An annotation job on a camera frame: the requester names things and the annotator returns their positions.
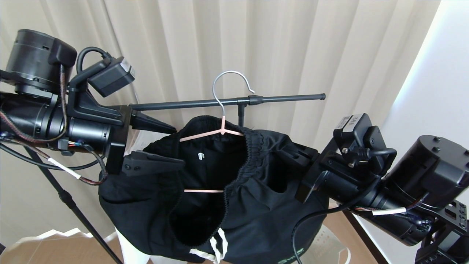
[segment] white drawstring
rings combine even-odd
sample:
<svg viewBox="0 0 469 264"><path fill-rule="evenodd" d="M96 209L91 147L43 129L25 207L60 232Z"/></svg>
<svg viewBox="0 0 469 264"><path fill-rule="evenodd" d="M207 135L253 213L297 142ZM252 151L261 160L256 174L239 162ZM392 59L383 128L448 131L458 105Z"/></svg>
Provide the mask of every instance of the white drawstring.
<svg viewBox="0 0 469 264"><path fill-rule="evenodd" d="M210 245L212 246L212 249L213 249L213 252L215 252L215 255L200 251L196 248L191 249L189 253L195 254L204 259L208 259L212 261L213 264L220 264L221 260L225 258L225 254L228 251L228 241L227 241L227 238L225 237L225 232L221 228L218 229L218 235L221 237L222 252L220 252L217 248L217 240L215 239L215 237L212 237L210 238Z"/></svg>

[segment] white wall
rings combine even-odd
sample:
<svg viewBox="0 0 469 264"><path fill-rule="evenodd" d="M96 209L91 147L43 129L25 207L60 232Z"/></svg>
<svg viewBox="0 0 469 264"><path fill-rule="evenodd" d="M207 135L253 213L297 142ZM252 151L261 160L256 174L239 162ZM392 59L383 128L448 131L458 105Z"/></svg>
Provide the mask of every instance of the white wall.
<svg viewBox="0 0 469 264"><path fill-rule="evenodd" d="M442 1L416 61L382 127L400 159L420 135L469 148L469 1ZM459 197L469 204L469 191ZM363 221L392 264L413 264L406 247Z"/></svg>

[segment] black metal rod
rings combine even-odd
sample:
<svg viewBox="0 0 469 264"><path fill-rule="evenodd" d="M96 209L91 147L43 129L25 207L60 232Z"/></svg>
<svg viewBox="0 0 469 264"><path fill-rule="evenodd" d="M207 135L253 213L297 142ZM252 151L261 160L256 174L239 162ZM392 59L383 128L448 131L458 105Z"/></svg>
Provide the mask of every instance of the black metal rod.
<svg viewBox="0 0 469 264"><path fill-rule="evenodd" d="M42 160L39 158L39 155L29 148L25 148L31 158L39 163L43 163ZM49 180L52 186L55 188L57 193L59 194L59 198L64 204L72 210L72 212L76 215L78 220L82 222L82 224L88 229L88 231L93 235L93 237L98 241L98 243L106 250L106 252L113 258L113 260L117 264L122 264L122 261L117 257L117 255L113 252L113 250L109 247L109 245L104 241L104 239L99 235L93 225L88 221L85 215L80 211L80 209L76 206L76 203L72 199L72 195L68 193L66 190L60 186L59 182L54 178L52 173L49 169L38 166L44 176Z"/></svg>
<svg viewBox="0 0 469 264"><path fill-rule="evenodd" d="M308 94L308 95L291 95L291 96L273 96L262 97L251 95L248 97L238 97L230 99L220 99L223 105L255 105L263 102L285 102L285 101L305 101L305 100L324 100L325 94ZM216 100L198 100L198 101L181 101L181 102L163 102L163 103L146 103L146 104L131 104L129 105L133 110L137 111L151 111L151 110L166 110L166 109L182 109L182 108L197 108L197 107L212 107L218 106Z"/></svg>
<svg viewBox="0 0 469 264"><path fill-rule="evenodd" d="M238 105L238 126L244 126L244 109L245 104Z"/></svg>

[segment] beige curtain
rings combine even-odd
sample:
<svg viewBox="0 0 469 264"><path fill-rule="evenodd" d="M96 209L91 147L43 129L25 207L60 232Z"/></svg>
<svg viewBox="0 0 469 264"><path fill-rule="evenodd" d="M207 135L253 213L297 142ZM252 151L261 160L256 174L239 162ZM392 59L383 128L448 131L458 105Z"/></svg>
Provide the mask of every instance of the beige curtain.
<svg viewBox="0 0 469 264"><path fill-rule="evenodd" d="M1 0L0 68L16 31L29 28L81 50L98 46L125 56L136 80L103 104L211 99L224 70L246 75L262 96L326 93L325 101L265 103L246 108L245 126L287 133L321 150L343 116L366 112L381 125L428 31L439 1L418 0ZM90 54L85 66L98 60ZM1 85L2 91L12 87ZM226 75L220 98L247 96L239 76ZM180 129L220 108L147 112ZM227 120L237 122L236 106ZM63 158L66 165L92 160ZM98 168L82 171L96 178ZM103 234L112 224L97 188L54 172ZM11 244L50 229L80 227L39 170L1 153L1 237Z"/></svg>

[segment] metal hook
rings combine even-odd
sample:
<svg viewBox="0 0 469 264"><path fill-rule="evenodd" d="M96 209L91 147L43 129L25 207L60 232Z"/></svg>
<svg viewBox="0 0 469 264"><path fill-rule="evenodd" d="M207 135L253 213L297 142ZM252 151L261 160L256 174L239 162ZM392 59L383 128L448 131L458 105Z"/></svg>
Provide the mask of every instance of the metal hook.
<svg viewBox="0 0 469 264"><path fill-rule="evenodd" d="M223 106L223 104L220 102L220 100L218 99L217 95L215 94L215 84L217 83L217 80L222 77L223 75L227 74L227 73L236 73L237 75L241 76L243 79L244 79L244 82L246 82L246 85L248 87L248 90L251 92L251 93L255 93L251 87L249 86L249 82L248 82L248 79L240 72L238 71L235 71L235 70L227 70L227 71L224 71L222 73L220 73L220 75L218 75L215 80L213 81L213 85L212 85L212 93L213 93L213 96L215 97L215 100L217 100L218 104L221 106L221 109L223 110L223 116L225 116L225 106Z"/></svg>

